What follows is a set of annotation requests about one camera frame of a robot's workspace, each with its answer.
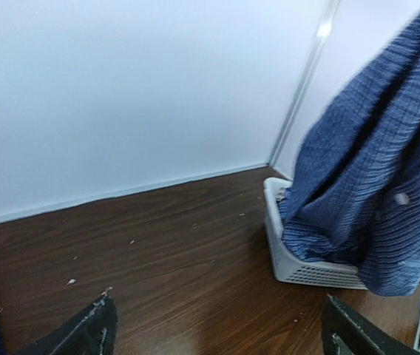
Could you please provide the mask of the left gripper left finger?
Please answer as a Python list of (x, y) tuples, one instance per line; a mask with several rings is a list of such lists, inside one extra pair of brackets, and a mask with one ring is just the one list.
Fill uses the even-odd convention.
[(18, 351), (20, 355), (113, 354), (118, 312), (113, 298), (103, 294), (60, 327)]

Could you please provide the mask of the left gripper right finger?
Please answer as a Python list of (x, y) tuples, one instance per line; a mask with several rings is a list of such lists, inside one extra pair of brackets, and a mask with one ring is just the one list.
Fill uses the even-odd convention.
[(324, 354), (417, 354), (388, 336), (337, 297), (328, 295), (322, 310)]

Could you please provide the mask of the white plastic laundry basket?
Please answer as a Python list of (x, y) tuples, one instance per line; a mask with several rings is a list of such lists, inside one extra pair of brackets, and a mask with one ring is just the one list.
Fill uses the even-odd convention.
[(289, 187), (291, 181), (278, 177), (269, 177), (263, 182), (265, 232), (275, 278), (283, 283), (365, 290), (356, 267), (327, 262), (306, 263), (297, 259), (285, 247), (277, 194)]

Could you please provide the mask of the blue checked long sleeve shirt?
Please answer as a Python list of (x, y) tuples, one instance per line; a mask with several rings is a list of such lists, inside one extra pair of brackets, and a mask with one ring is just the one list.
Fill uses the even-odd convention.
[(297, 259), (355, 266), (383, 297), (420, 283), (420, 13), (330, 102), (279, 204)]

